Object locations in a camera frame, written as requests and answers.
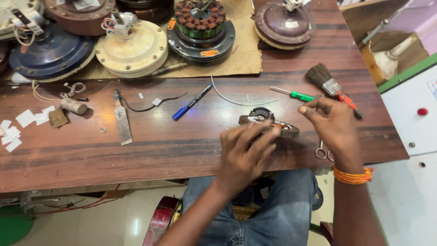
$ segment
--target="orange label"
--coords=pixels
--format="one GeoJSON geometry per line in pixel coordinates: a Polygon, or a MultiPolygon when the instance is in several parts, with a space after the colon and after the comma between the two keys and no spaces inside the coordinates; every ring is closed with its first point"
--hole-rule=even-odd
{"type": "Polygon", "coordinates": [[[213,49],[213,50],[207,50],[207,51],[202,51],[200,52],[201,56],[213,56],[213,55],[217,55],[219,53],[219,51],[217,49],[213,49]]]}
{"type": "Polygon", "coordinates": [[[173,29],[173,27],[174,27],[174,25],[176,24],[176,19],[174,19],[174,20],[170,20],[170,22],[168,23],[168,27],[167,27],[167,29],[168,30],[171,30],[171,29],[173,29]]]}

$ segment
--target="pen cap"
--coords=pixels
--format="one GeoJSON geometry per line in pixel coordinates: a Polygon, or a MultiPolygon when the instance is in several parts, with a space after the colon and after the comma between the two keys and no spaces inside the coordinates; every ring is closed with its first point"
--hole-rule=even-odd
{"type": "Polygon", "coordinates": [[[174,120],[177,120],[177,119],[179,119],[186,111],[188,110],[188,108],[187,107],[183,107],[183,108],[181,108],[177,113],[175,113],[173,116],[172,116],[172,118],[174,119],[174,120]]]}

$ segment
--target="black wire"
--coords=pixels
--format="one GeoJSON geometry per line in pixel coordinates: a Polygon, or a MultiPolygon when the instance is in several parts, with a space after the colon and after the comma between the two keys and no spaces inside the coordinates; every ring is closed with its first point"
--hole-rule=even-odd
{"type": "MultiPolygon", "coordinates": [[[[175,100],[175,99],[178,99],[178,98],[180,98],[180,97],[185,96],[186,94],[187,94],[187,92],[185,92],[182,96],[173,97],[173,98],[166,98],[166,99],[163,99],[162,102],[169,101],[169,100],[175,100]]],[[[121,100],[122,100],[122,99],[125,100],[126,107],[128,107],[130,110],[135,111],[135,112],[144,112],[144,111],[149,111],[149,110],[153,109],[154,107],[156,107],[155,105],[153,105],[152,107],[147,108],[147,109],[140,109],[140,110],[138,110],[138,109],[133,109],[133,108],[131,108],[131,107],[129,106],[128,101],[127,101],[125,98],[120,98],[120,103],[121,103],[121,100]]]]}

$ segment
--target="paint brush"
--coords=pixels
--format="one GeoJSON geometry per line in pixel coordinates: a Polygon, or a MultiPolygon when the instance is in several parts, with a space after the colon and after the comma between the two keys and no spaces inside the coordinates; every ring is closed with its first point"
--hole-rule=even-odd
{"type": "Polygon", "coordinates": [[[305,75],[308,80],[322,88],[330,97],[337,98],[340,102],[347,103],[355,113],[358,119],[362,119],[364,114],[357,109],[355,103],[342,92],[341,85],[332,77],[328,68],[323,63],[312,67],[305,75]]]}

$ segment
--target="white label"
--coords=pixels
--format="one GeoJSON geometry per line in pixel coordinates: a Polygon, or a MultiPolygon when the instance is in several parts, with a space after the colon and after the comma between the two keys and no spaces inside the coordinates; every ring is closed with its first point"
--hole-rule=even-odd
{"type": "Polygon", "coordinates": [[[267,197],[269,197],[269,188],[268,187],[260,189],[260,192],[261,192],[261,196],[263,197],[264,200],[267,199],[267,197]]]}
{"type": "Polygon", "coordinates": [[[81,10],[91,6],[95,6],[95,7],[100,6],[99,0],[79,0],[79,1],[73,1],[73,4],[77,10],[81,10]]]}
{"type": "Polygon", "coordinates": [[[285,27],[286,28],[296,28],[296,27],[299,27],[299,23],[297,21],[293,21],[293,22],[287,21],[285,23],[285,27]]]}

